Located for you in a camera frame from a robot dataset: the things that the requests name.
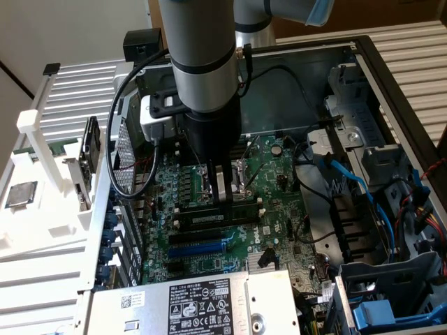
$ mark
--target power supply label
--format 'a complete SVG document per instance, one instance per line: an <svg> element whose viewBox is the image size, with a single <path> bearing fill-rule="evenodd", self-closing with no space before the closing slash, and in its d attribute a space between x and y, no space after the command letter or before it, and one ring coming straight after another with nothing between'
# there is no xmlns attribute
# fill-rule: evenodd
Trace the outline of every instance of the power supply label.
<svg viewBox="0 0 447 335"><path fill-rule="evenodd" d="M230 279L169 287L169 335L231 335Z"/></svg>

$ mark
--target blue pcie slot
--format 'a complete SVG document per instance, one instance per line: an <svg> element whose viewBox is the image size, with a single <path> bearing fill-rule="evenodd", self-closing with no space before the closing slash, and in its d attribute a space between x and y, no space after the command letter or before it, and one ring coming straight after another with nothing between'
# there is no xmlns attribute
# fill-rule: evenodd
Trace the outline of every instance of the blue pcie slot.
<svg viewBox="0 0 447 335"><path fill-rule="evenodd" d="M169 258L189 257L195 255L204 255L207 253L224 253L226 251L225 242L213 242L199 244L196 246L182 246L179 248L171 248L168 251Z"/></svg>

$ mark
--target green circuit board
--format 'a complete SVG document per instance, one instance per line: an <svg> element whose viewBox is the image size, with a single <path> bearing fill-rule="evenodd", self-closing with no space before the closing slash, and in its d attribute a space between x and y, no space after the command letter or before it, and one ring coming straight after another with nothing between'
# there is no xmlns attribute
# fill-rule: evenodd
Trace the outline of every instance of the green circuit board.
<svg viewBox="0 0 447 335"><path fill-rule="evenodd" d="M280 146L281 155L273 156L272 146ZM283 149L281 138L260 137L245 160L246 179L250 179L262 164L260 172L248 188L249 192L233 196L235 204L262 199L265 213L259 222L220 228L225 238L232 237L224 253L170 259L168 251L172 246L169 244L169 236L179 234L173 227L175 203L185 208L200 209L211 204L212 200L209 195L203 194L206 183L203 186L201 166L181 167L175 162L175 157L165 156L157 172L156 185L148 194L152 199L161 197L163 202L163 209L158 211L156 220L152 218L148 202L141 204L146 245L142 282L160 283L185 276L247 270L249 254L260 255L270 247L279 256L279 267L289 270L293 285L305 292L316 292L320 288L317 276L309 276L309 266L314 264L312 246L291 238L291 229L295 232L306 215L301 192L294 191L292 187L291 149ZM142 181L142 174L137 176L137 180ZM166 265L179 260L184 265L182 273L170 273Z"/></svg>

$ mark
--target white wall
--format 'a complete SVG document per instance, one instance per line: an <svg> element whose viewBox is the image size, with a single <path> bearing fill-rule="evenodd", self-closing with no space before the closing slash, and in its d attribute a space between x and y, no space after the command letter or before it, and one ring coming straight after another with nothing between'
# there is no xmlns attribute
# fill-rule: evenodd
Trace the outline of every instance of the white wall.
<svg viewBox="0 0 447 335"><path fill-rule="evenodd" d="M124 58L126 32L149 27L146 8L147 0L0 0L0 60L36 93L48 63ZM30 103L0 70L0 175Z"/></svg>

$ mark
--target motherboard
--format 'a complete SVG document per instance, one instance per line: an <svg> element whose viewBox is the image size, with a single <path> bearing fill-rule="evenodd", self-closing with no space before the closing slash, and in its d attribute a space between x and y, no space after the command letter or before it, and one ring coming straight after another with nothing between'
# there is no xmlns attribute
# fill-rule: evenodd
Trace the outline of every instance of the motherboard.
<svg viewBox="0 0 447 335"><path fill-rule="evenodd" d="M293 146L266 135L247 139L242 148L248 152L232 162L227 209L212 206L206 165L181 163L179 151L164 154L156 183L136 208L145 236L143 284L276 267L289 271L299 291L319 290L312 245L296 239L306 210L293 185ZM140 166L137 187L145 178ZM261 269L258 261L268 249L275 262Z"/></svg>

